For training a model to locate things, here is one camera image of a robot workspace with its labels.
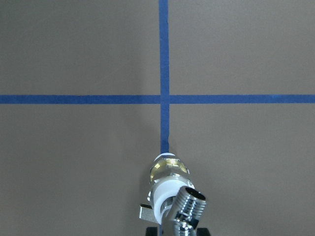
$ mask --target gray surface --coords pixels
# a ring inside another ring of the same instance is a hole
[[[159,94],[156,1],[2,1],[0,93]]]
[[[170,1],[173,94],[314,93],[311,1]],[[2,1],[0,94],[159,94],[158,1]],[[213,236],[313,236],[314,105],[171,105]],[[141,236],[159,105],[0,105],[1,236]]]
[[[172,0],[172,94],[314,93],[312,0]]]
[[[315,105],[172,105],[171,151],[214,236],[313,236]]]

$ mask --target blue tape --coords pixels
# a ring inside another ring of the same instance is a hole
[[[169,46],[168,46],[168,1],[159,0],[159,54],[161,90],[161,153],[169,152]]]
[[[171,104],[315,103],[314,94],[171,95]]]
[[[160,104],[160,95],[0,95],[0,104]]]

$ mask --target blue line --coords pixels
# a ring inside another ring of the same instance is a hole
[[[159,54],[161,90],[161,153],[169,151],[169,47],[168,47],[168,1],[159,0]]]
[[[160,95],[0,95],[0,104],[159,104]]]
[[[171,104],[315,103],[314,94],[171,95]]]

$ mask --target vertical blue tape strip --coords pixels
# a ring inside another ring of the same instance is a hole
[[[159,0],[159,53],[161,89],[161,152],[169,151],[169,47],[168,47],[168,1]]]

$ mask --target plumbing fitting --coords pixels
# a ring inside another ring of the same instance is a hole
[[[207,236],[196,231],[206,198],[194,189],[186,165],[174,154],[159,155],[150,169],[150,205],[140,205],[140,219],[161,225],[163,236]]]

